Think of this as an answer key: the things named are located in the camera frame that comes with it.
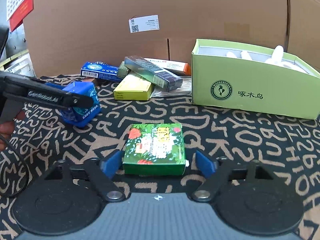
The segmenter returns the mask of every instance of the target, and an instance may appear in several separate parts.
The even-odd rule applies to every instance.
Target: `red flower print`
[[[174,127],[174,128],[173,128],[173,131],[174,131],[174,132],[181,132],[181,129],[180,129],[179,127]]]
[[[153,164],[153,162],[152,161],[147,161],[147,160],[139,160],[137,162],[137,164]]]
[[[129,139],[133,140],[141,135],[140,130],[137,128],[132,128],[129,133]]]

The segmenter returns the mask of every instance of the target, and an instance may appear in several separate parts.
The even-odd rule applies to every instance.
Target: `black circular disc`
[[[230,226],[260,236],[290,232],[303,217],[300,197],[273,180],[230,187],[219,196],[216,208]]]
[[[77,231],[99,215],[101,200],[91,190],[65,181],[46,180],[24,192],[12,207],[17,224],[39,235]]]

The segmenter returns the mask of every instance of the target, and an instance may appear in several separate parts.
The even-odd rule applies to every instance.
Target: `human hand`
[[[25,117],[26,117],[26,115],[24,114],[24,112],[20,111],[17,114],[16,119],[22,120]],[[9,121],[9,122],[5,122],[3,124],[0,124],[0,134],[7,140],[9,140],[11,138],[11,135],[12,135],[14,129],[15,129],[15,124],[14,124],[13,120]],[[3,151],[6,147],[7,147],[7,145],[5,144],[5,142],[0,139],[0,151]]]

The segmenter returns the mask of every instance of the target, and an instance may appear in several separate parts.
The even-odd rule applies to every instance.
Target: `black cable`
[[[26,189],[26,187],[28,186],[28,182],[29,182],[29,167],[28,164],[26,163],[26,161],[24,160],[23,156],[13,147],[13,145],[2,136],[2,134],[0,134],[0,139],[2,141],[4,141],[7,146],[13,150],[13,152],[18,156],[18,158],[20,159],[20,161],[22,162],[22,165],[24,166],[25,170],[26,170],[26,182],[24,183],[23,187],[18,190],[17,192],[13,193],[13,194],[7,194],[7,193],[0,193],[1,196],[3,197],[16,197],[18,194],[20,194],[22,191],[24,191]]]

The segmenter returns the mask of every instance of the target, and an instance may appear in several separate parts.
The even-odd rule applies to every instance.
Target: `cardboard wall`
[[[320,0],[290,0],[288,52],[320,71]]]
[[[273,48],[284,44],[286,12],[286,0],[34,0],[24,26],[36,75],[51,76],[133,54],[189,63],[196,38]],[[129,19],[155,14],[160,30],[130,33]]]

